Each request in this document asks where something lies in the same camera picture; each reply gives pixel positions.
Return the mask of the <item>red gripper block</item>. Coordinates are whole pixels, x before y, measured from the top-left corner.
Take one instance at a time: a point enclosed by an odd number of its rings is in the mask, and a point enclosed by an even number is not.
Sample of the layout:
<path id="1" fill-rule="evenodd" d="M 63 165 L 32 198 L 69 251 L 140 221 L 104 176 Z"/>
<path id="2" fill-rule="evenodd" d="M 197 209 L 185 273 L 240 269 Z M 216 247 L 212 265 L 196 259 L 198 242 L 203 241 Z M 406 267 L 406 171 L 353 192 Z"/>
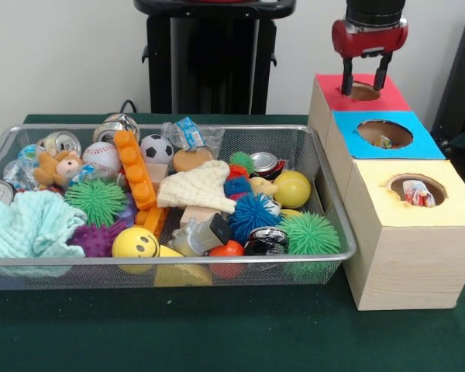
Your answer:
<path id="1" fill-rule="evenodd" d="M 356 26 L 347 19 L 336 20 L 332 25 L 334 50 L 343 58 L 343 77 L 340 91 L 350 96 L 353 89 L 353 58 L 383 54 L 374 75 L 374 90 L 380 91 L 385 84 L 392 52 L 399 50 L 408 37 L 408 21 L 405 17 L 393 26 L 369 28 Z"/>

